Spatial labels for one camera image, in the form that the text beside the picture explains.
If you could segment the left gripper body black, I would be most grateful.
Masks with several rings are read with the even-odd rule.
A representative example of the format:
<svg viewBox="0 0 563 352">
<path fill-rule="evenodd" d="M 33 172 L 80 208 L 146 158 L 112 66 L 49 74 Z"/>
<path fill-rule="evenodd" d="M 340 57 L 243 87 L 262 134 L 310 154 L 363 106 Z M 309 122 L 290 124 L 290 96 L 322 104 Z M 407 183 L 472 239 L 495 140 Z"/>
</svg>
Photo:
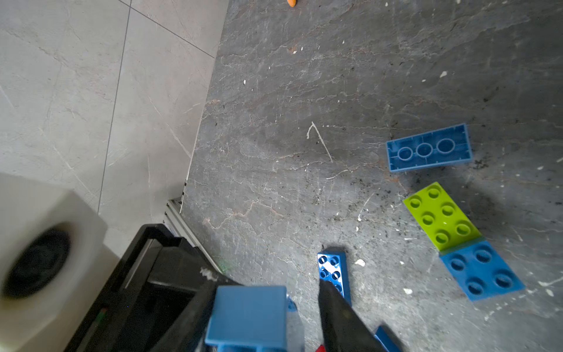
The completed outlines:
<svg viewBox="0 0 563 352">
<path fill-rule="evenodd" d="M 163 224 L 145 224 L 66 351 L 150 351 L 208 281 L 235 284 L 185 238 Z"/>
</svg>

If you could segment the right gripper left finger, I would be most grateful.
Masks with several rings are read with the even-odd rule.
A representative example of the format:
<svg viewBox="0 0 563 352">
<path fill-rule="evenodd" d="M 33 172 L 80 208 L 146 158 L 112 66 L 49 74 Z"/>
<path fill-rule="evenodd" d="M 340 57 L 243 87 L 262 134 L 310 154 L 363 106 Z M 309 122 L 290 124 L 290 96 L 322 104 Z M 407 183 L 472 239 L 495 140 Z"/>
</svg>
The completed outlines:
<svg viewBox="0 0 563 352">
<path fill-rule="evenodd" d="M 213 311 L 217 287 L 217 282 L 205 283 L 150 352 L 198 349 Z"/>
</svg>

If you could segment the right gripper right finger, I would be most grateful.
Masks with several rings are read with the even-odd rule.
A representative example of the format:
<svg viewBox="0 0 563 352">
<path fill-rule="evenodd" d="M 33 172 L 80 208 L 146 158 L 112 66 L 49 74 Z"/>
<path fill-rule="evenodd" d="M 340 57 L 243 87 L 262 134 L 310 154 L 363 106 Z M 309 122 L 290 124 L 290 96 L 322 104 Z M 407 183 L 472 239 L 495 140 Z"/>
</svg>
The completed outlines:
<svg viewBox="0 0 563 352">
<path fill-rule="evenodd" d="M 319 281 L 318 305 L 326 351 L 385 351 L 333 284 Z"/>
</svg>

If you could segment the lime green 2x4 lego brick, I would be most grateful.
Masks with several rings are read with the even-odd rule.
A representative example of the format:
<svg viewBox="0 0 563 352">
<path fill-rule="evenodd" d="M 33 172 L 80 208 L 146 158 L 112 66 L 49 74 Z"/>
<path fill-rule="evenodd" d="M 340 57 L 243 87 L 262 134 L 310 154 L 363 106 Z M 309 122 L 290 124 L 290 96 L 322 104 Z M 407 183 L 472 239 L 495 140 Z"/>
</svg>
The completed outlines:
<svg viewBox="0 0 563 352">
<path fill-rule="evenodd" d="M 409 196 L 403 203 L 439 252 L 482 237 L 438 182 Z"/>
</svg>

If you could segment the light blue 2x4 lego brick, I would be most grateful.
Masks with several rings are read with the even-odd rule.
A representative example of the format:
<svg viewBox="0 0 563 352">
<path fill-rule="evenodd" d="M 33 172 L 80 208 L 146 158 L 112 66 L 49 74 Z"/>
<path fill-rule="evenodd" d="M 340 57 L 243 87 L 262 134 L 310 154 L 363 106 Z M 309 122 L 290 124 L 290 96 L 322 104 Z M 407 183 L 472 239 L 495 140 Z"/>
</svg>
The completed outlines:
<svg viewBox="0 0 563 352">
<path fill-rule="evenodd" d="M 390 172 L 407 172 L 472 162 L 466 124 L 451 126 L 386 143 Z"/>
</svg>

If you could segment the light blue long lego brick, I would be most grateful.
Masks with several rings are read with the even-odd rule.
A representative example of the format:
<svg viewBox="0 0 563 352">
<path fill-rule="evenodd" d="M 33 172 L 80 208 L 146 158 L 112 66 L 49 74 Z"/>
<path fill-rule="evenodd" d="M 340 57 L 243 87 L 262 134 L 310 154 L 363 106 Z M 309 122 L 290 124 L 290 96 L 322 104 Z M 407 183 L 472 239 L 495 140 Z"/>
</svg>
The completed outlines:
<svg viewBox="0 0 563 352">
<path fill-rule="evenodd" d="M 220 286 L 205 344 L 217 351 L 287 351 L 287 315 L 296 311 L 285 286 Z"/>
</svg>

